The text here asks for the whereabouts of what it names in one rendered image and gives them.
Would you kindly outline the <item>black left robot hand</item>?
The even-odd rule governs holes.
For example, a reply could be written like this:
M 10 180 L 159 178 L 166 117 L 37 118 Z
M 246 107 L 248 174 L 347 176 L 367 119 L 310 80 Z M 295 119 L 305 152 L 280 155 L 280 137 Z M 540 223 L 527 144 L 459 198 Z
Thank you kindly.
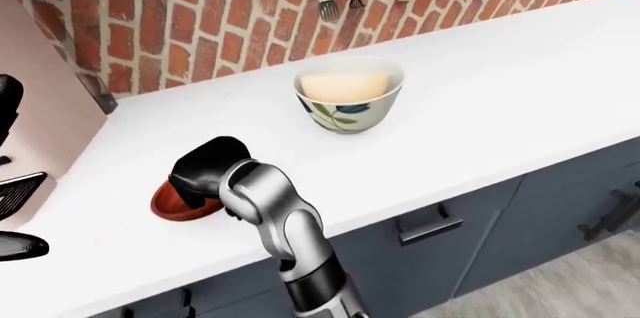
M 19 113 L 24 88 L 16 78 L 0 74 L 0 147 L 9 137 Z M 48 178 L 38 172 L 0 181 L 0 222 L 17 216 Z M 49 253 L 49 245 L 38 236 L 0 229 L 0 262 L 27 260 Z

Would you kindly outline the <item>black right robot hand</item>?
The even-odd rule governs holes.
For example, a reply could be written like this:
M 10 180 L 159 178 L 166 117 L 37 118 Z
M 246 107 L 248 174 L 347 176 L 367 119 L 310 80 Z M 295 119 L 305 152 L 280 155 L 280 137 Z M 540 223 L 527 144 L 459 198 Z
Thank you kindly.
M 238 161 L 251 158 L 247 147 L 235 137 L 220 136 L 188 152 L 174 164 L 168 182 L 191 209 L 219 199 L 224 174 Z

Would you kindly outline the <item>red-brown bowl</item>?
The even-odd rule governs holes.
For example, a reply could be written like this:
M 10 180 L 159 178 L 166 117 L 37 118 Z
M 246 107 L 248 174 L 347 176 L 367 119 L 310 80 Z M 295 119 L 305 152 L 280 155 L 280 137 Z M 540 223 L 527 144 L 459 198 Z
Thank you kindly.
M 172 174 L 156 190 L 150 203 L 154 215 L 167 221 L 194 221 L 223 208 L 217 197 L 187 188 Z

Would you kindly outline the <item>grey cabinet door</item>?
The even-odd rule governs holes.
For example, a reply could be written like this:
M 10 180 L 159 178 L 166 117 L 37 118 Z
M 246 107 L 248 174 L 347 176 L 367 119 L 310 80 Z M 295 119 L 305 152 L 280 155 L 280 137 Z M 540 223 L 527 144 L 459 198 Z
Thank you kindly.
M 401 246 L 395 218 L 330 239 L 372 318 L 407 318 L 447 302 L 520 185 L 509 179 L 441 202 L 461 227 Z
M 193 318 L 292 318 L 275 260 L 261 260 L 88 318 L 186 318 L 181 290 L 192 293 Z
M 462 296 L 570 254 L 586 242 L 578 226 L 593 227 L 616 206 L 610 191 L 640 181 L 640 137 L 527 173 L 500 214 L 458 287 Z M 634 216 L 640 218 L 640 212 Z M 632 218 L 618 233 L 632 226 Z

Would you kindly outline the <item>white floral ceramic bowl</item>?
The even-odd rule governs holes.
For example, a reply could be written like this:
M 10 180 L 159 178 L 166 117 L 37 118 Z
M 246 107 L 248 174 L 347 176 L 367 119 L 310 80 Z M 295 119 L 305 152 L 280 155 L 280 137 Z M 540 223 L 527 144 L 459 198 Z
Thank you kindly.
M 391 76 L 386 92 L 369 101 L 331 104 L 314 101 L 302 92 L 300 78 L 322 74 L 380 73 Z M 327 131 L 358 134 L 378 125 L 388 115 L 404 86 L 405 74 L 400 65 L 377 56 L 335 56 L 319 59 L 296 74 L 295 95 L 310 118 Z

